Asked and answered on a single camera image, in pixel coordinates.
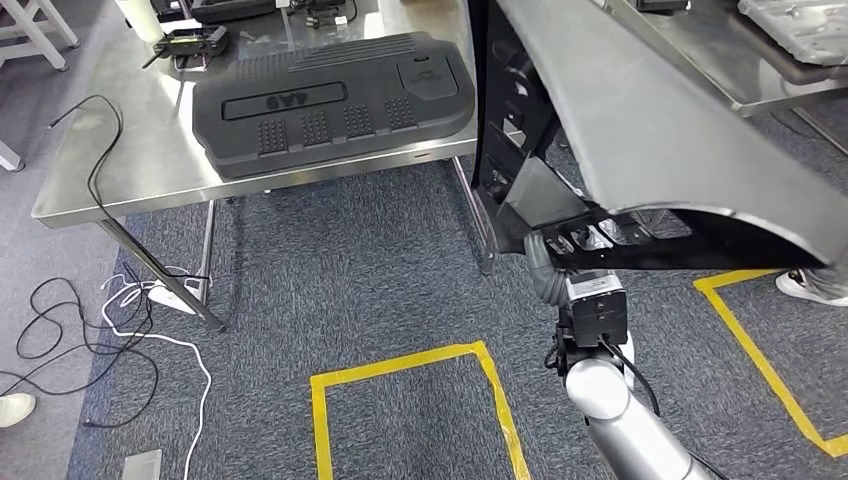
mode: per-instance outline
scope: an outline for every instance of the black cable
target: black cable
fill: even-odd
[[[91,169],[91,172],[88,174],[88,179],[86,180],[86,187],[88,188],[88,194],[91,196],[91,199],[94,200],[94,203],[97,204],[97,208],[103,213],[106,218],[113,222],[117,222],[115,217],[112,216],[103,205],[103,197],[100,194],[100,190],[97,187],[97,179],[100,176],[100,170],[103,167],[103,163],[114,150],[115,145],[118,144],[118,141],[121,139],[121,135],[124,133],[124,115],[115,107],[115,105],[109,101],[108,98],[103,95],[95,94],[90,95],[82,99],[79,103],[71,107],[67,112],[63,113],[56,120],[53,120],[47,128],[53,128],[59,124],[62,120],[64,120],[68,115],[79,109],[86,102],[89,102],[94,99],[100,99],[109,106],[109,109],[112,110],[112,113],[115,115],[115,121],[117,122],[117,129],[115,130],[115,135],[112,137],[112,141],[109,143],[109,146],[100,154],[100,158],[97,159],[97,162],[94,163],[94,167]],[[209,280],[209,277],[203,275],[174,275],[172,273],[165,272],[171,278],[196,278],[199,280]]]
[[[356,20],[356,16],[359,15],[359,7],[356,6],[356,0],[350,1],[353,3],[353,16],[347,19],[347,23]]]
[[[631,372],[633,372],[633,375],[636,377],[637,380],[639,380],[639,383],[641,383],[642,386],[645,387],[645,391],[648,392],[648,396],[651,398],[651,407],[654,410],[654,414],[657,417],[661,417],[662,415],[660,415],[660,405],[657,401],[657,396],[654,394],[654,389],[651,387],[651,384],[648,383],[648,380],[645,378],[644,375],[642,375],[642,372],[640,372],[639,369],[636,368],[636,365],[634,365],[633,362],[631,362],[627,357],[624,356],[624,354],[621,352],[621,349],[618,348],[618,345],[609,344],[605,338],[601,339],[601,345],[603,345],[604,348],[606,348],[610,352],[610,354],[615,357],[618,357],[618,359],[621,360],[621,362],[624,363],[624,365],[626,365]],[[706,459],[693,452],[691,449],[687,448],[686,450],[689,452],[689,455],[691,455],[692,458],[700,462],[701,465],[707,468],[707,470],[713,472],[713,474],[715,474],[715,476],[717,476],[720,480],[730,480],[730,478],[724,473],[722,473],[721,470],[716,468],[715,465],[708,462]]]
[[[781,120],[781,119],[780,119],[777,115],[775,115],[775,113],[774,113],[774,112],[769,112],[769,115],[771,115],[771,118],[773,118],[773,119],[774,119],[777,123],[779,123],[779,124],[783,125],[784,127],[788,128],[788,129],[789,129],[790,131],[792,131],[792,133],[794,133],[795,135],[799,135],[799,136],[804,137],[804,138],[811,138],[811,139],[813,139],[813,140],[824,140],[824,139],[823,139],[823,138],[821,138],[821,137],[817,137],[817,136],[815,136],[815,135],[810,135],[810,134],[808,134],[808,133],[804,133],[804,132],[802,132],[802,131],[800,131],[800,130],[796,129],[796,128],[795,128],[795,127],[793,127],[792,125],[789,125],[789,124],[788,124],[788,123],[786,123],[785,121]]]
[[[641,383],[642,386],[645,387],[645,391],[648,393],[648,397],[651,399],[651,408],[654,410],[654,415],[658,417],[662,416],[660,415],[660,403],[659,401],[657,401],[657,396],[656,394],[654,394],[654,389],[651,388],[651,384],[648,383],[648,380],[642,375],[642,372],[640,372],[639,369],[636,368],[636,365],[633,365],[633,362],[628,360],[628,358],[625,357],[623,353],[621,353],[621,349],[619,349],[617,345],[610,345],[606,341],[606,339],[601,339],[601,345],[603,345],[604,348],[606,348],[614,357],[618,357],[618,359],[621,360],[621,362],[624,363],[624,365],[626,365],[631,372],[633,372],[633,375],[636,377],[637,380],[639,380],[639,383]]]
[[[137,281],[138,277],[135,275],[135,272],[133,272],[132,269],[129,268],[129,266],[127,266],[126,264],[124,264],[124,266],[127,268],[127,271],[130,273],[130,275],[134,279],[136,279],[136,281]],[[36,302],[35,299],[36,299],[38,293],[41,292],[45,287],[47,287],[50,284],[56,283],[56,282],[63,282],[70,288],[70,291],[73,294],[73,300],[65,300],[65,301],[56,303],[54,305],[51,305],[50,307],[42,310],[41,308],[39,308],[36,305],[37,302]],[[147,334],[147,333],[150,333],[150,331],[153,328],[153,317],[151,315],[152,314],[152,304],[151,304],[150,299],[147,297],[146,293],[147,292],[144,291],[144,289],[141,290],[141,295],[139,297],[140,301],[139,301],[138,306],[136,307],[136,309],[133,311],[132,315],[130,315],[127,320],[125,320],[125,321],[123,321],[119,324],[119,325],[123,326],[123,325],[128,324],[133,319],[135,319],[138,315],[138,312],[141,310],[142,305],[144,305],[144,307],[145,307],[145,317],[142,320],[142,322],[139,323],[139,325],[135,328],[135,330],[133,331],[133,334],[138,334],[138,333]],[[98,343],[98,342],[91,342],[88,339],[88,329],[89,328],[106,329],[106,328],[112,328],[112,327],[94,325],[94,324],[90,323],[85,318],[85,311],[82,307],[82,303],[81,303],[79,294],[77,293],[73,284],[68,279],[66,279],[64,277],[54,277],[54,278],[51,278],[51,279],[48,279],[48,280],[42,282],[30,294],[29,303],[30,303],[30,308],[36,313],[36,317],[32,321],[30,321],[27,324],[26,327],[24,327],[24,329],[21,331],[21,334],[18,337],[17,344],[16,344],[16,351],[21,358],[24,358],[24,359],[43,358],[43,357],[49,355],[50,353],[52,353],[56,349],[56,347],[61,342],[64,328],[63,328],[61,322],[59,322],[56,319],[48,317],[47,314],[53,312],[54,310],[56,310],[57,308],[62,307],[62,306],[70,305],[70,306],[75,307],[76,313],[77,313],[77,318],[80,320],[81,327],[82,327],[83,343],[79,344],[79,345],[75,345],[75,346],[65,350],[64,352],[57,354],[53,358],[41,363],[40,365],[33,368],[32,370],[30,370],[28,373],[26,373],[24,375],[21,375],[21,374],[16,373],[16,372],[9,372],[9,371],[5,371],[5,370],[0,370],[0,375],[6,375],[6,376],[10,376],[10,377],[17,379],[17,381],[15,383],[13,383],[11,386],[6,388],[5,391],[0,393],[0,396],[8,394],[15,387],[20,385],[21,383],[27,383],[30,386],[32,386],[33,388],[35,388],[36,390],[38,390],[39,392],[41,392],[45,395],[49,395],[49,396],[71,395],[73,393],[77,393],[77,392],[80,392],[82,390],[85,390],[86,388],[88,388],[88,387],[94,385],[95,383],[101,381],[106,376],[106,374],[108,374],[112,370],[112,368],[117,363],[118,359],[121,358],[121,356],[124,353],[132,353],[134,355],[138,355],[138,356],[144,358],[153,367],[153,372],[154,372],[153,387],[151,388],[150,394],[148,395],[148,398],[147,398],[146,402],[144,403],[144,405],[135,414],[133,414],[131,417],[129,417],[126,420],[123,420],[123,421],[120,421],[120,422],[117,422],[117,423],[113,423],[113,424],[103,424],[103,423],[93,422],[89,419],[86,419],[85,422],[83,422],[83,426],[92,427],[92,428],[118,428],[118,427],[124,426],[124,425],[132,422],[136,418],[138,418],[144,412],[144,410],[146,410],[147,407],[150,406],[150,403],[153,401],[153,397],[156,394],[156,389],[159,385],[159,367],[156,365],[156,362],[153,361],[153,359],[151,359],[149,356],[147,356],[147,355],[145,355],[145,354],[134,349],[134,347],[136,347],[144,337],[140,337],[140,336],[137,337],[137,336],[133,335],[131,337],[128,337],[128,340],[120,346],[108,345],[108,344],[103,344],[103,343]],[[51,324],[53,324],[53,325],[55,325],[56,327],[59,328],[58,339],[57,339],[56,342],[53,343],[52,346],[50,346],[49,348],[47,348],[45,351],[43,351],[41,353],[32,354],[32,355],[24,354],[21,351],[21,345],[22,345],[22,343],[24,343],[24,339],[29,334],[32,327],[35,326],[41,320],[47,320],[48,322],[50,322]],[[84,384],[80,387],[70,389],[70,390],[52,391],[52,390],[48,390],[47,388],[44,388],[43,386],[41,386],[40,384],[38,384],[37,382],[35,382],[31,379],[31,377],[33,375],[35,375],[41,369],[47,367],[48,365],[53,364],[54,362],[58,361],[59,359],[65,357],[65,356],[67,356],[67,355],[69,355],[69,354],[71,354],[71,353],[75,352],[76,350],[79,350],[83,347],[87,348],[94,355],[98,355],[98,356],[110,355],[110,356],[112,356],[112,359],[109,362],[109,364],[106,366],[106,368],[104,368],[103,371],[100,372],[100,374],[98,374],[94,379],[88,381],[86,384]]]
[[[715,474],[716,477],[718,477],[721,480],[730,480],[730,477],[728,477],[727,475],[722,473],[722,471],[719,470],[718,468],[716,468],[712,463],[706,461],[704,459],[704,457],[698,455],[697,453],[693,452],[689,448],[687,448],[686,450],[689,452],[689,455],[692,455],[692,458],[697,460],[701,465],[707,467],[707,470],[713,472],[713,474]]]
[[[554,355],[556,355],[556,351],[557,351],[557,346],[556,346],[556,344],[554,344],[554,346],[551,347],[550,350],[548,350],[548,354],[545,355],[545,368],[547,368],[547,369],[557,368],[558,362],[557,362],[557,359],[554,358]]]

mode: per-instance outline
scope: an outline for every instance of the metal table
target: metal table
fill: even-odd
[[[208,71],[203,74],[177,73],[168,60],[158,60],[151,68],[142,71],[140,66],[150,56],[150,50],[130,30],[123,31],[119,38],[107,44],[91,77],[88,93],[101,94],[117,102],[124,116],[123,136],[106,160],[98,180],[109,213],[118,217],[209,201],[202,262],[208,270],[215,199],[450,159],[483,239],[485,252],[481,270],[483,273],[490,272],[494,247],[457,158],[475,151],[476,118],[447,138],[237,180],[221,178],[194,138],[191,126],[194,85],[237,59],[426,31],[434,38],[454,42],[474,77],[464,0],[358,0],[357,3],[359,13],[356,20],[341,27],[312,29],[305,25],[302,14],[287,17],[281,11],[228,25],[234,44],[225,56],[213,59]],[[51,228],[97,222],[205,319],[211,328],[224,328],[203,302],[169,275],[123,226],[106,218],[89,196],[86,179],[111,141],[115,126],[111,111],[98,102],[90,102],[76,114],[38,195],[32,216]]]
[[[848,96],[848,66],[796,61],[750,19],[738,0],[690,0],[688,11],[640,14],[628,0],[606,9],[690,79],[742,117],[791,109],[837,149],[848,146],[804,105]]]

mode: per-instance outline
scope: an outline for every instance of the carpet floor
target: carpet floor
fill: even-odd
[[[123,272],[124,262],[147,278],[126,252],[115,261],[116,248],[101,232],[50,232],[29,219],[62,133],[38,133],[36,126],[79,99],[99,45],[110,28],[121,26],[113,2],[55,3],[83,39],[81,50],[67,52],[71,76],[54,74],[40,59],[0,69],[0,135],[30,160],[21,174],[0,172],[0,305],[6,313],[0,369],[31,366],[15,356],[14,340],[31,318],[27,297],[40,281],[71,278],[94,317],[104,300],[98,286],[113,271]],[[846,108],[834,103],[815,113],[835,123]],[[10,123],[15,111],[32,118]],[[801,135],[769,116],[752,123],[848,192],[845,158],[791,115],[780,119]],[[554,156],[575,173],[567,155]],[[204,213],[203,205],[194,205],[134,215],[127,227],[164,263],[193,270]],[[229,331],[213,334],[190,315],[154,311],[154,330],[195,342],[214,379],[190,478],[315,478],[312,375],[478,340],[493,358],[532,478],[610,478],[559,380],[542,366],[555,312],[535,299],[520,257],[498,257],[491,277],[479,275],[472,225],[444,162],[220,202],[211,308]],[[731,478],[848,478],[848,457],[832,458],[804,437],[692,286],[713,273],[620,273],[638,364],[667,424]],[[719,293],[821,435],[845,435],[848,378],[833,366],[848,362],[848,349],[836,340],[845,336],[846,316],[783,297],[772,280]],[[48,293],[46,302],[66,295]],[[115,318],[127,313],[110,312]],[[78,326],[66,320],[65,347],[80,338]],[[54,335],[38,329],[27,347],[37,349]],[[100,338],[116,342],[108,332]],[[161,375],[139,418],[116,429],[81,426],[85,419],[119,422],[144,404],[153,370],[127,356],[84,395],[40,396],[30,419],[0,431],[0,478],[111,480],[121,477],[126,456],[154,449],[163,452],[162,478],[182,478],[205,377],[185,347],[151,339],[139,350]],[[107,362],[68,359],[38,380],[52,389],[80,385]],[[336,478],[515,478],[493,391],[473,356],[329,387],[326,395]]]

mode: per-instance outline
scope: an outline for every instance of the white shoe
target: white shoe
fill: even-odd
[[[848,297],[837,298],[836,300],[825,300],[817,294],[807,290],[804,286],[804,273],[800,270],[786,272],[777,277],[774,283],[777,285],[778,290],[790,297],[812,300],[813,302],[830,305],[831,307],[848,307]]]
[[[15,393],[0,397],[0,428],[11,427],[35,410],[35,397],[28,393]]]

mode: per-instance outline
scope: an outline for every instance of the yellow floor marking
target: yellow floor marking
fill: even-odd
[[[379,375],[386,375],[470,354],[477,356],[480,366],[486,374],[486,378],[489,379],[489,383],[492,385],[492,391],[495,397],[495,411],[497,412],[498,423],[501,425],[504,440],[509,451],[509,459],[512,463],[512,471],[515,474],[515,479],[531,480],[530,471],[527,469],[527,462],[521,450],[518,431],[515,429],[515,423],[512,420],[512,411],[510,411],[509,403],[506,400],[506,393],[498,377],[495,362],[492,360],[492,356],[489,355],[489,351],[482,341],[449,345],[362,365],[360,367],[313,375],[309,379],[309,383],[312,386],[312,421],[315,429],[315,455],[318,464],[318,479],[333,479],[333,461],[330,456],[330,428],[327,423],[326,389],[328,387],[365,380]]]
[[[763,355],[763,352],[760,351],[748,335],[748,332],[742,328],[742,325],[733,315],[733,312],[727,308],[724,300],[722,300],[716,292],[716,289],[720,287],[726,287],[734,283],[752,280],[764,275],[770,275],[776,271],[777,270],[740,270],[737,272],[723,273],[714,277],[696,280],[695,288],[700,290],[701,293],[707,297],[707,300],[709,300],[713,308],[715,308],[716,312],[718,312],[719,316],[721,316],[721,319],[724,320],[727,328],[730,329],[733,336],[736,337],[736,340],[740,345],[742,345],[742,348],[748,356],[751,357],[751,360],[753,360],[754,365],[756,365],[760,370],[760,373],[763,374],[763,377],[765,377],[766,382],[768,382],[774,394],[777,395],[777,398],[779,398],[781,402],[783,402],[783,406],[786,408],[789,416],[792,417],[795,425],[797,425],[798,429],[801,430],[801,433],[831,457],[836,458],[841,455],[845,455],[848,453],[848,434],[830,440],[822,438],[818,430],[816,430],[816,427],[813,426],[810,419],[804,411],[801,410],[801,406],[798,404],[798,401],[795,400],[795,397],[792,396],[792,393],[789,391],[786,384],[783,383],[780,375],[777,374],[766,359],[765,355]]]

